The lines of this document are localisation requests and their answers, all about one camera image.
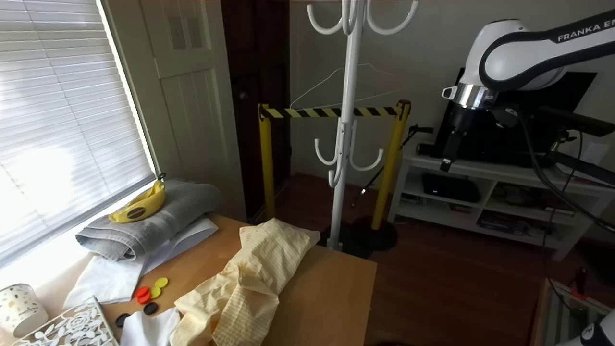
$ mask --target white coat rack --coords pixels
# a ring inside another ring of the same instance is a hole
[[[329,186],[334,188],[330,236],[327,240],[329,247],[338,247],[348,163],[355,170],[369,170],[377,166],[382,159],[382,149],[379,149],[379,157],[367,166],[359,166],[352,159],[354,140],[355,140],[354,95],[355,95],[357,61],[359,61],[359,49],[361,49],[361,30],[367,22],[369,28],[375,30],[377,34],[382,34],[382,36],[396,34],[411,20],[417,9],[417,1],[413,0],[405,18],[398,26],[382,28],[373,20],[371,5],[373,5],[373,0],[342,0],[342,15],[338,22],[325,28],[315,20],[313,7],[311,3],[307,3],[307,17],[311,26],[317,32],[334,34],[342,30],[346,34],[342,116],[338,118],[334,157],[325,159],[321,153],[319,138],[315,138],[313,141],[317,157],[329,166],[334,165],[334,168],[329,168]]]

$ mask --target yellow pole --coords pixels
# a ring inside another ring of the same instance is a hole
[[[400,99],[396,124],[392,128],[392,136],[390,136],[388,145],[386,145],[382,184],[379,188],[377,207],[375,207],[373,218],[371,218],[371,230],[379,230],[380,222],[382,222],[382,216],[384,216],[388,191],[392,188],[396,163],[398,163],[398,157],[400,157],[402,132],[404,132],[407,116],[409,116],[409,107],[411,107],[409,99]]]
[[[257,128],[261,134],[261,165],[263,165],[263,193],[265,193],[265,215],[275,216],[275,188],[273,188],[273,147],[271,147],[271,118],[269,115],[261,113],[261,107],[267,103],[257,105]]]

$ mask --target window blinds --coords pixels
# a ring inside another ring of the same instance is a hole
[[[94,0],[0,0],[0,263],[152,180]]]

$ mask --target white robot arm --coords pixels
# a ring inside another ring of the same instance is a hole
[[[442,97],[459,103],[444,147],[442,170],[455,159],[471,126],[473,109],[496,101],[503,90],[538,90],[559,80],[563,67],[615,53],[615,9],[550,30],[527,30],[519,20],[494,20],[480,28],[465,72]]]

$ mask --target yellow cloth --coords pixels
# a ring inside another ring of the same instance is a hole
[[[281,289],[317,238],[315,230],[298,228],[279,218],[242,226],[242,247],[227,266],[175,299],[182,318],[171,343],[261,343],[269,332]]]

